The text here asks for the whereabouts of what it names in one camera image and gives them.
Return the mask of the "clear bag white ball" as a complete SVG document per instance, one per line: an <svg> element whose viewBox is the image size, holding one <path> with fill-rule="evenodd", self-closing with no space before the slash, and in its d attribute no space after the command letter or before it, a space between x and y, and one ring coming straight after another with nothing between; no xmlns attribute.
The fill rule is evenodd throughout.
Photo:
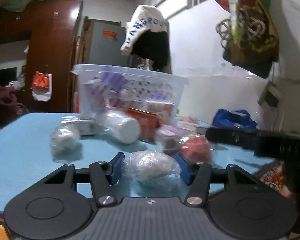
<svg viewBox="0 0 300 240"><path fill-rule="evenodd" d="M177 178L181 173L181 167L174 158L153 150L131 153L124 157L121 168L125 176L138 181L153 181L170 176Z"/></svg>

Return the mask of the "red wrapped ball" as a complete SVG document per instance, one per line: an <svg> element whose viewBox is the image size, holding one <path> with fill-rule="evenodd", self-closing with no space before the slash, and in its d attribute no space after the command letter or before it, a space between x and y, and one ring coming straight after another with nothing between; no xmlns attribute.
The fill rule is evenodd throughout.
<svg viewBox="0 0 300 240"><path fill-rule="evenodd" d="M180 140L182 155L191 162L211 161L210 143L206 136L200 134L189 134Z"/></svg>

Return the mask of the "flat purple package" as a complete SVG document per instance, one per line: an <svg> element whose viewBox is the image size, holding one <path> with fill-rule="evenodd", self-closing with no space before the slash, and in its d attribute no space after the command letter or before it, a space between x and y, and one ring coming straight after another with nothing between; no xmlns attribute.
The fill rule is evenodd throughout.
<svg viewBox="0 0 300 240"><path fill-rule="evenodd" d="M155 132L155 143L159 152L174 155L180 148L181 138L188 135L188 131L176 125L162 125Z"/></svg>

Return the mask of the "white cylinder cup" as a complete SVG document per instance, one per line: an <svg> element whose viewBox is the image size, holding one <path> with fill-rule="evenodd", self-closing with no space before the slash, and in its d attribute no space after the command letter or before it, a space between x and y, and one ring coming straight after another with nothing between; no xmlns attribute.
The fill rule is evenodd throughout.
<svg viewBox="0 0 300 240"><path fill-rule="evenodd" d="M100 117L100 125L122 144L132 144L141 135L141 126L138 120L119 110L105 111Z"/></svg>

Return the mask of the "blue tote bag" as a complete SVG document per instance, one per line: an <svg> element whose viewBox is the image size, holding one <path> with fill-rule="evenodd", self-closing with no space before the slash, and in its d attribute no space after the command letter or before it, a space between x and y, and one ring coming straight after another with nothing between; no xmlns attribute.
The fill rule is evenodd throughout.
<svg viewBox="0 0 300 240"><path fill-rule="evenodd" d="M229 129L257 129L257 123L252 120L245 109L228 111L219 109L212 121L212 126Z"/></svg>

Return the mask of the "red box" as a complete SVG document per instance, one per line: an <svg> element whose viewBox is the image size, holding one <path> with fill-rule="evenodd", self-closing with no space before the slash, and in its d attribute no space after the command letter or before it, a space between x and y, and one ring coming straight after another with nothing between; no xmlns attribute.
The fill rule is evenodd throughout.
<svg viewBox="0 0 300 240"><path fill-rule="evenodd" d="M154 113L127 108L126 113L135 118L141 127L140 140L144 142L153 142L156 130L160 127L158 116Z"/></svg>

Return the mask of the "white plastic basket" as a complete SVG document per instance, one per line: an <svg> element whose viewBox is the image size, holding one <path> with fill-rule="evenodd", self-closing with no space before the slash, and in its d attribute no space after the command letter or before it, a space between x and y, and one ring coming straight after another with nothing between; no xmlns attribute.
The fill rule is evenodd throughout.
<svg viewBox="0 0 300 240"><path fill-rule="evenodd" d="M94 111L90 105L90 99L84 84L91 80L109 81L124 77L124 81L117 83L110 82L111 87L104 91L107 97L110 91L122 88L128 96L128 100L144 102L151 96L162 96L164 99L174 104L171 120L180 104L184 87L189 85L189 80L185 77L154 72L150 70L100 65L100 64L76 64L73 66L72 74L77 75L79 93L79 112L85 117L93 117Z"/></svg>

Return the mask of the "red white hanging bag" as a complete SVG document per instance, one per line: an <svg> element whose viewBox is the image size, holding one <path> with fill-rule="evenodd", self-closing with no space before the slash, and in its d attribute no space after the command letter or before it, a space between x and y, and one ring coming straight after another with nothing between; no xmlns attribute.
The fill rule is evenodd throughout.
<svg viewBox="0 0 300 240"><path fill-rule="evenodd" d="M52 75L36 71L31 89L34 100L48 102L52 95Z"/></svg>

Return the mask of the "olive hanging bag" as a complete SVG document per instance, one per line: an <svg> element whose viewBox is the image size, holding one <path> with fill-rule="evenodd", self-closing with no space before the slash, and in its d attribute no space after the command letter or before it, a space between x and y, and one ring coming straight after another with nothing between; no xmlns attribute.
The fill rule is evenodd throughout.
<svg viewBox="0 0 300 240"><path fill-rule="evenodd" d="M279 60L279 35L271 18L271 0L229 0L227 19L216 26L223 59L266 79Z"/></svg>

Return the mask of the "maroon blanket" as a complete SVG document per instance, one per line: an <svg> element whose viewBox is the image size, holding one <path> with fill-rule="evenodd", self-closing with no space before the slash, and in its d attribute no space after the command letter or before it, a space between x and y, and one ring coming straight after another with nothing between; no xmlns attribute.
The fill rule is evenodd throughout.
<svg viewBox="0 0 300 240"><path fill-rule="evenodd" d="M18 117L18 102L13 87L0 86L0 126Z"/></svg>

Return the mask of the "grey door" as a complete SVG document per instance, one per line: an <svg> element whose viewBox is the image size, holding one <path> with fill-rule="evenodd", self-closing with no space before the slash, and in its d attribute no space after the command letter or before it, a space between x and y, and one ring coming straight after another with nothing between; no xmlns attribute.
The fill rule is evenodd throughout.
<svg viewBox="0 0 300 240"><path fill-rule="evenodd" d="M125 37L126 30L124 27L95 21L87 63L132 67L133 56L121 54L121 46Z"/></svg>

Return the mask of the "white black hanging jacket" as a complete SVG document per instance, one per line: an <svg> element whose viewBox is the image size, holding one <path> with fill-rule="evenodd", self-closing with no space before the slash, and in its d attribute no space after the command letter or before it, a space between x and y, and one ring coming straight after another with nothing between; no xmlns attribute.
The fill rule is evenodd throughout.
<svg viewBox="0 0 300 240"><path fill-rule="evenodd" d="M154 71L171 74L167 21L157 7L137 6L131 20L126 23L126 38L121 46L121 54L151 60Z"/></svg>

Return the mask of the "dark red wooden wardrobe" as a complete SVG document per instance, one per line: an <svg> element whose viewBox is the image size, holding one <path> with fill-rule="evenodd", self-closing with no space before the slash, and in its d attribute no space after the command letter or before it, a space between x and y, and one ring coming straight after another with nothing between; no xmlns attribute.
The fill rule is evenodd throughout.
<svg viewBox="0 0 300 240"><path fill-rule="evenodd" d="M23 12L0 8L0 44L29 40L25 87L18 100L32 112L68 112L75 39L83 8L81 0L35 1ZM34 100L36 72L52 75L52 95L47 102Z"/></svg>

